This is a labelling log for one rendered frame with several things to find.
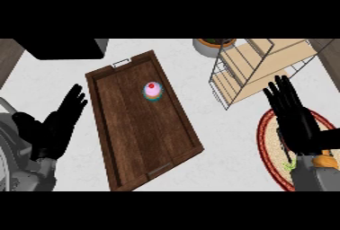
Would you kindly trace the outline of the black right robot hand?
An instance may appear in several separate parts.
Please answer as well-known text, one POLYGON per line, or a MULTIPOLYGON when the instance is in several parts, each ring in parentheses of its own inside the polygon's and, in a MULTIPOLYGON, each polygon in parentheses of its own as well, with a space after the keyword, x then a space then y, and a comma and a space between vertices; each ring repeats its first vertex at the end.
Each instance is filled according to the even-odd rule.
POLYGON ((273 110, 280 136, 288 149, 298 155, 319 155, 340 149, 340 128, 320 130, 314 117, 298 99, 289 78, 274 76, 263 89, 273 110))

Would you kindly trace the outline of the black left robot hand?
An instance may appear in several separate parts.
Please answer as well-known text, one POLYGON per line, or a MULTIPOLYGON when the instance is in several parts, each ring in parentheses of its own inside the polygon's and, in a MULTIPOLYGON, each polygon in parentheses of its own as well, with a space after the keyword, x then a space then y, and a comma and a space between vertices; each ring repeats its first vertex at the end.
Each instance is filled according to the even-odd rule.
POLYGON ((30 160, 57 160, 67 148, 72 130, 87 104, 82 86, 75 84, 67 91, 59 108, 39 122, 28 113, 16 112, 11 119, 19 137, 32 145, 30 160))

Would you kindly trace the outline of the round red-rimmed woven placemat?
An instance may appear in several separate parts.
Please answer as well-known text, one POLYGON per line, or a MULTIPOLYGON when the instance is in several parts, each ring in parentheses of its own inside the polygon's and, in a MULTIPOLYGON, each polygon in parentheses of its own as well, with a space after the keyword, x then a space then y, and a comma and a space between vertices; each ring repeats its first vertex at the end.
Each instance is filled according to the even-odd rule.
MULTIPOLYGON (((334 124, 317 114, 310 111, 317 122, 320 130, 335 129, 334 124)), ((273 181, 285 191, 294 191, 294 182, 291 170, 295 168, 295 153, 282 143, 279 134, 279 125, 273 110, 267 110, 257 124, 255 131, 257 150, 263 164, 273 181)), ((331 151, 340 170, 340 149, 326 149, 331 151)))

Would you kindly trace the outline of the orange-brown croissant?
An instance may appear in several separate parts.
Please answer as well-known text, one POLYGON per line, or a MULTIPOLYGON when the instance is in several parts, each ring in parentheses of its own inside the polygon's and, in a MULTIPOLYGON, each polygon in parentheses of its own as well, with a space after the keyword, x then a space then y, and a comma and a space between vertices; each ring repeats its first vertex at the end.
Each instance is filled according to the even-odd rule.
POLYGON ((316 155, 311 159, 311 163, 314 167, 325 167, 325 168, 338 168, 336 161, 331 154, 329 150, 322 150, 320 155, 316 155))

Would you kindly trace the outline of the brown wooden tray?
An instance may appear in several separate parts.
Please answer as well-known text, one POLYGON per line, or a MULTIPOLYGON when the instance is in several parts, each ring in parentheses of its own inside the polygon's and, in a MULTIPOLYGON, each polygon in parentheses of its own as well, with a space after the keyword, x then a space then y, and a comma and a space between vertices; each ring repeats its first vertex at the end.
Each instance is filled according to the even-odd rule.
POLYGON ((109 187, 132 190, 199 154, 202 144, 152 51, 84 77, 109 187), (164 88, 153 102, 141 93, 147 82, 164 88))

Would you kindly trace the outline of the pink frosted cupcake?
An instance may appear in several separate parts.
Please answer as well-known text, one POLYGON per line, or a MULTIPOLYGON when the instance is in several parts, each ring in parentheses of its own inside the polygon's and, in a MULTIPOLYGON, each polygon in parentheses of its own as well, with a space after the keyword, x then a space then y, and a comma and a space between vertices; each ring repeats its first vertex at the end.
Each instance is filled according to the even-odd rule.
POLYGON ((156 82, 147 82, 144 87, 143 87, 143 97, 149 100, 149 101, 158 101, 162 97, 162 92, 164 92, 164 88, 162 85, 156 82))

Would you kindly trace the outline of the black appliance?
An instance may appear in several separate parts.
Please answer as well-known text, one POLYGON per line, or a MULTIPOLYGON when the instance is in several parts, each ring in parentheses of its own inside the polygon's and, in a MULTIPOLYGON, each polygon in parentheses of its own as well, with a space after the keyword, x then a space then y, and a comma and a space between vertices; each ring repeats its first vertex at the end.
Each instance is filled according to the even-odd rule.
POLYGON ((39 60, 101 59, 107 39, 14 39, 39 60))

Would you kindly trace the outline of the grey plant pot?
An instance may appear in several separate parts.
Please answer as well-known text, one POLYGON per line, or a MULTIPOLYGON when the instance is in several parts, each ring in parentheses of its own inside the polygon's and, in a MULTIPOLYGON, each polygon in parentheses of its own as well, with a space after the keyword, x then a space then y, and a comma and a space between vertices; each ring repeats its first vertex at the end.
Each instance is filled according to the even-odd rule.
POLYGON ((208 58, 215 58, 218 54, 218 50, 229 50, 233 48, 236 40, 232 39, 227 43, 224 44, 212 44, 208 43, 203 39, 193 39, 192 40, 192 46, 198 53, 203 55, 208 58))

